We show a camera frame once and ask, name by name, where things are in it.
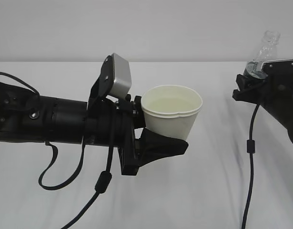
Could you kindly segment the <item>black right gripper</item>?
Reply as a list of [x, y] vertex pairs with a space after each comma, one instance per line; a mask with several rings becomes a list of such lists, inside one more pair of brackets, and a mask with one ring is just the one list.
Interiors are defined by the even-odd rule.
[[253, 81], [247, 75], [236, 76], [238, 89], [234, 89], [235, 101], [253, 102], [262, 107], [293, 107], [293, 68], [269, 68], [256, 71]]

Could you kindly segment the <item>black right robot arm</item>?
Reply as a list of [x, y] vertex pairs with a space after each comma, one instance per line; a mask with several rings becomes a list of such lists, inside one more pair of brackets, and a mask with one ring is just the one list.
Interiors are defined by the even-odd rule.
[[259, 104], [287, 130], [293, 144], [293, 73], [270, 74], [262, 80], [238, 74], [236, 83], [233, 99]]

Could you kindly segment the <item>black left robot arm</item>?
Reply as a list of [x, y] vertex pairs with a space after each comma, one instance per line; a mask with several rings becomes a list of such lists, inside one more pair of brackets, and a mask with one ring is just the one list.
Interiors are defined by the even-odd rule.
[[87, 102], [0, 82], [0, 141], [113, 145], [126, 176], [155, 160], [183, 155], [186, 141], [146, 128], [141, 97], [131, 98], [130, 87], [129, 62], [115, 53], [106, 57]]

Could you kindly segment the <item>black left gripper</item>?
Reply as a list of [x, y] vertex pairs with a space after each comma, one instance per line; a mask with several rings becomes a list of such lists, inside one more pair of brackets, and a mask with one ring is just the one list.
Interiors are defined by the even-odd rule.
[[[131, 100], [128, 94], [118, 99], [115, 107], [115, 139], [118, 149], [121, 174], [135, 176], [139, 167], [159, 159], [183, 155], [189, 144], [181, 139], [157, 134], [146, 128], [141, 107], [141, 96]], [[135, 138], [135, 129], [141, 129], [140, 138]]]

